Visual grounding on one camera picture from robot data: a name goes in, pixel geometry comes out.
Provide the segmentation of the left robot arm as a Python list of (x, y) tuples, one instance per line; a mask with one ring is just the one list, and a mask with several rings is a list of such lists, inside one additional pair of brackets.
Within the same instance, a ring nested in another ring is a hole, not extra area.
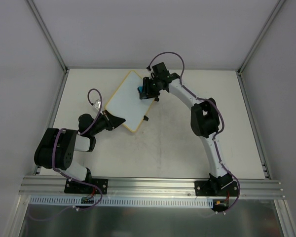
[(112, 131), (126, 122), (108, 111), (98, 112), (96, 118), (82, 114), (78, 118), (78, 130), (48, 128), (34, 154), (37, 166), (52, 169), (69, 180), (83, 193), (93, 188), (89, 168), (74, 161), (75, 152), (92, 152), (96, 145), (95, 135), (103, 130)]

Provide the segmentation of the blue bone shaped eraser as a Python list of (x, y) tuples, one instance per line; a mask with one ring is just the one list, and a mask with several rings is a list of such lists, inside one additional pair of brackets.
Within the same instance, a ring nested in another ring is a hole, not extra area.
[(142, 92), (143, 92), (143, 87), (142, 87), (142, 86), (139, 86), (139, 87), (137, 88), (137, 90), (138, 90), (138, 93), (139, 93), (139, 94), (142, 94)]

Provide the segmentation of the yellow framed whiteboard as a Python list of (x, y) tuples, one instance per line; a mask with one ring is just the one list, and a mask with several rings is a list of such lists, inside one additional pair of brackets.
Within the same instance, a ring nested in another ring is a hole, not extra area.
[(125, 119), (123, 125), (132, 133), (137, 132), (154, 102), (153, 98), (140, 99), (138, 87), (142, 85), (143, 79), (131, 70), (105, 105), (111, 115)]

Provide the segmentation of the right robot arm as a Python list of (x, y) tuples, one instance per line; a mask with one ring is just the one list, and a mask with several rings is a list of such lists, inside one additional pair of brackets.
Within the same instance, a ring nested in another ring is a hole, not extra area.
[(141, 100), (159, 100), (160, 92), (167, 91), (176, 96), (190, 109), (190, 126), (193, 133), (201, 139), (210, 164), (209, 179), (200, 187), (200, 191), (213, 196), (227, 192), (233, 183), (233, 177), (227, 169), (220, 152), (218, 134), (224, 128), (222, 115), (213, 98), (198, 97), (182, 83), (182, 77), (170, 73), (164, 63), (148, 66), (148, 77), (138, 87)]

